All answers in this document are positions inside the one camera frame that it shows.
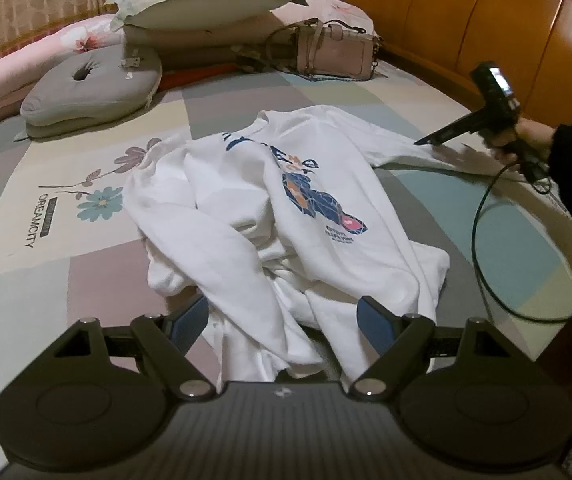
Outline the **person right hand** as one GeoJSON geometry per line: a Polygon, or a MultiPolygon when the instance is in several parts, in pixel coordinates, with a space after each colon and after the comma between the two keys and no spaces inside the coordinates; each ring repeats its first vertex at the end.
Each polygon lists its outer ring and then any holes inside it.
{"type": "Polygon", "coordinates": [[[527,118],[519,118],[513,128],[496,136],[484,139],[484,146],[491,151],[494,159],[510,171],[519,171],[519,156],[515,151],[518,144],[528,145],[541,162],[547,162],[551,153],[555,129],[527,118]]]}

